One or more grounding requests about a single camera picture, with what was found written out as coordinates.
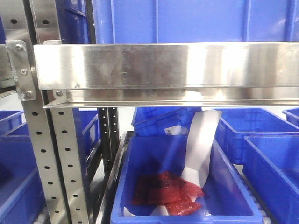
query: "shelving unit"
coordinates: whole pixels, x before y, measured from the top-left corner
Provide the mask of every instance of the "shelving unit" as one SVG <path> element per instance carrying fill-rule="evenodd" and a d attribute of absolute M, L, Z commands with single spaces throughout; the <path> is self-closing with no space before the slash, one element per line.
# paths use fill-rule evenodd
<path fill-rule="evenodd" d="M 0 0 L 0 81 L 14 76 L 52 224 L 110 222 L 132 135 L 120 139 L 118 107 L 299 104 L 299 42 L 70 44 L 63 4 Z M 98 167 L 87 171 L 77 139 L 82 107 L 100 118 L 105 188 L 95 194 Z"/>

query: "screw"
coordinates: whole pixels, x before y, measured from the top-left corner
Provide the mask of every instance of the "screw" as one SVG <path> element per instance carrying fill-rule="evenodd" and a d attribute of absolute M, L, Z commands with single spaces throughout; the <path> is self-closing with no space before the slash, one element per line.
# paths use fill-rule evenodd
<path fill-rule="evenodd" d="M 28 98 L 30 98 L 31 94 L 32 94 L 32 91 L 27 91 L 26 94 L 25 94 L 25 96 L 28 97 Z"/>
<path fill-rule="evenodd" d="M 21 45 L 21 44 L 17 44 L 17 45 L 15 46 L 15 49 L 16 49 L 17 51 L 22 51 L 22 50 L 23 50 L 23 45 Z"/>
<path fill-rule="evenodd" d="M 58 96 L 58 97 L 60 97 L 60 96 L 62 96 L 63 94 L 62 94 L 61 91 L 57 90 L 57 91 L 55 92 L 55 95 Z"/>
<path fill-rule="evenodd" d="M 21 69 L 21 74 L 22 74 L 22 75 L 26 75 L 26 74 L 27 74 L 27 72 L 28 72 L 28 70 L 27 70 L 27 69 Z"/>

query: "white label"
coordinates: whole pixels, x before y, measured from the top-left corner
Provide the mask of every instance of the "white label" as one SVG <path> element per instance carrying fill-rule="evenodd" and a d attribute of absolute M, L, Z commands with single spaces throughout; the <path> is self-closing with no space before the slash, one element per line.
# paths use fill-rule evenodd
<path fill-rule="evenodd" d="M 165 128 L 166 135 L 188 134 L 188 129 L 180 125 Z"/>

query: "stainless steel shelf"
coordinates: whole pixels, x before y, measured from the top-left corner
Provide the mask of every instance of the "stainless steel shelf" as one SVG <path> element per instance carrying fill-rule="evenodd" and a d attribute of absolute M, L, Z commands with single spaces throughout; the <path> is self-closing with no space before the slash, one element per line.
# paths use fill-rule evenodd
<path fill-rule="evenodd" d="M 45 108 L 299 104 L 299 42 L 65 44 L 34 50 L 39 88 L 65 91 Z"/>

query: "blue plastic bin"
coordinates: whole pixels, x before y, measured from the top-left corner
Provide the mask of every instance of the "blue plastic bin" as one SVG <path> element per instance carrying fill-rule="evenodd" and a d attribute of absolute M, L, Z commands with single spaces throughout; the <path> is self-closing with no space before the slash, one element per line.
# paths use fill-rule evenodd
<path fill-rule="evenodd" d="M 92 0 L 97 43 L 298 41 L 290 0 Z"/>
<path fill-rule="evenodd" d="M 89 43 L 85 0 L 64 0 L 70 43 Z"/>
<path fill-rule="evenodd" d="M 82 134 L 85 154 L 89 155 L 100 139 L 100 127 L 97 111 L 80 111 Z M 0 140 L 31 141 L 29 129 L 26 123 L 10 130 L 0 137 Z"/>
<path fill-rule="evenodd" d="M 215 138 L 234 164 L 246 161 L 249 135 L 299 135 L 299 128 L 262 108 L 225 108 Z"/>
<path fill-rule="evenodd" d="M 0 111 L 0 136 L 22 123 L 23 111 Z"/>
<path fill-rule="evenodd" d="M 201 111 L 201 107 L 137 107 L 132 125 L 138 136 L 173 134 L 169 128 L 174 126 L 189 130 L 198 111 Z"/>
<path fill-rule="evenodd" d="M 289 110 L 284 110 L 282 113 L 285 114 L 286 120 L 292 124 L 299 126 L 299 108 L 293 108 Z"/>
<path fill-rule="evenodd" d="M 32 224 L 44 204 L 31 143 L 0 141 L 0 224 Z"/>
<path fill-rule="evenodd" d="M 245 139 L 243 173 L 280 224 L 298 224 L 299 136 Z"/>
<path fill-rule="evenodd" d="M 235 169 L 216 141 L 210 174 L 203 187 L 202 208 L 188 216 L 149 216 L 155 206 L 132 205 L 134 186 L 141 175 L 171 171 L 181 175 L 185 166 L 186 136 L 133 137 L 127 149 L 111 214 L 112 224 L 262 224 L 262 215 Z M 126 207 L 135 217 L 124 217 Z"/>

